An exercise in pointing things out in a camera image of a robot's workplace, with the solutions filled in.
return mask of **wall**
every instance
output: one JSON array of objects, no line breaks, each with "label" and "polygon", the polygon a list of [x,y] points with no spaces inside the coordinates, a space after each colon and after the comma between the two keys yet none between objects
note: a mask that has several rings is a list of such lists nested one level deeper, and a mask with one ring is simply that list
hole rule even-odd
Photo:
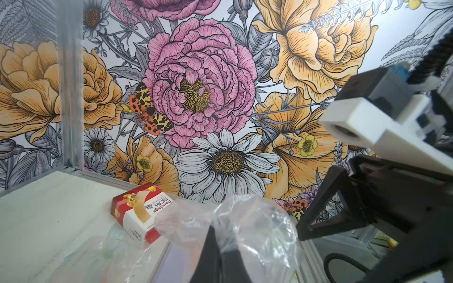
[{"label": "wall", "polygon": [[0,0],[0,191],[63,163],[55,8]]},{"label": "wall", "polygon": [[85,3],[85,169],[199,202],[259,194],[296,217],[330,166],[374,155],[326,132],[323,109],[358,72],[416,64],[453,18],[451,0],[166,3]]}]

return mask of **bandage box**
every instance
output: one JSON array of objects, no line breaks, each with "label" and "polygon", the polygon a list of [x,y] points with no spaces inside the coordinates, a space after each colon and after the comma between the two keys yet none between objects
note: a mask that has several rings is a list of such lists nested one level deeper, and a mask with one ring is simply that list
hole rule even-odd
[{"label": "bandage box", "polygon": [[157,186],[147,183],[114,197],[111,214],[133,239],[151,244],[160,237],[155,217],[172,202]]}]

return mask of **plastic bag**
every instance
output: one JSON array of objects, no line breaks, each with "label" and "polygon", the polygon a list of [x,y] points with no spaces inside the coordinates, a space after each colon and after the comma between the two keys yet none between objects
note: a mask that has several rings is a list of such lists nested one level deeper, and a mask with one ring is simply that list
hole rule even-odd
[{"label": "plastic bag", "polygon": [[89,238],[67,256],[52,273],[48,283],[129,283],[134,273],[143,274],[151,259],[147,249],[114,224],[106,238]]},{"label": "plastic bag", "polygon": [[234,195],[220,205],[207,205],[178,198],[156,216],[154,226],[173,244],[190,250],[182,283],[192,277],[210,225],[220,252],[238,249],[255,283],[289,282],[303,259],[294,223],[271,200]]}]

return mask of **daisy center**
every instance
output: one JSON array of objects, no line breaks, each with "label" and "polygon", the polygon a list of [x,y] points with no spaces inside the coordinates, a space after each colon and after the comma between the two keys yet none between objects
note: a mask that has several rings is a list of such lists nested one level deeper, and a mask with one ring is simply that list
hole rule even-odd
[{"label": "daisy center", "polygon": [[101,22],[101,12],[94,8],[85,12],[84,21],[87,25],[95,28]]},{"label": "daisy center", "polygon": [[104,150],[104,145],[102,144],[102,142],[98,141],[98,140],[94,140],[91,142],[91,147],[93,148],[94,151],[96,152],[101,152]]},{"label": "daisy center", "polygon": [[219,173],[232,174],[244,166],[244,158],[237,152],[221,152],[214,156],[212,165]]},{"label": "daisy center", "polygon": [[355,146],[355,145],[348,145],[347,146],[350,150],[353,150],[353,151],[359,151],[359,150],[362,150],[363,148],[360,147],[360,146]]}]

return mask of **pink flower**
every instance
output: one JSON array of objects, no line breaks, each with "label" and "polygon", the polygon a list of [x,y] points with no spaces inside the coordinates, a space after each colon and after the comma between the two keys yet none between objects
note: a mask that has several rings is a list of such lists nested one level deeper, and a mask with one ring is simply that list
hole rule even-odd
[{"label": "pink flower", "polygon": [[138,23],[139,20],[133,14],[150,21],[156,17],[171,21],[185,19],[193,13],[207,15],[219,3],[220,0],[110,0],[112,12],[125,23],[131,20]]},{"label": "pink flower", "polygon": [[155,109],[173,123],[165,132],[173,146],[189,149],[194,137],[245,126],[255,101],[256,68],[230,30],[213,19],[190,18],[171,36],[157,34],[148,49],[143,83]]}]

